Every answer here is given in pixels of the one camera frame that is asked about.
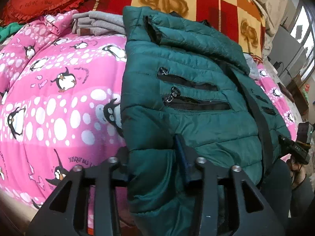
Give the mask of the person's right hand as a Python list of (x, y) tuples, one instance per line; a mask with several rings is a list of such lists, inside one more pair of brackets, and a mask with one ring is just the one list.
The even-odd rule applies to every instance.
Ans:
[(294, 156), (290, 156), (290, 158), (286, 161), (286, 164), (290, 170), (292, 189), (295, 189), (301, 185), (306, 178), (307, 174), (305, 172), (305, 168), (303, 167), (303, 164), (296, 161)]

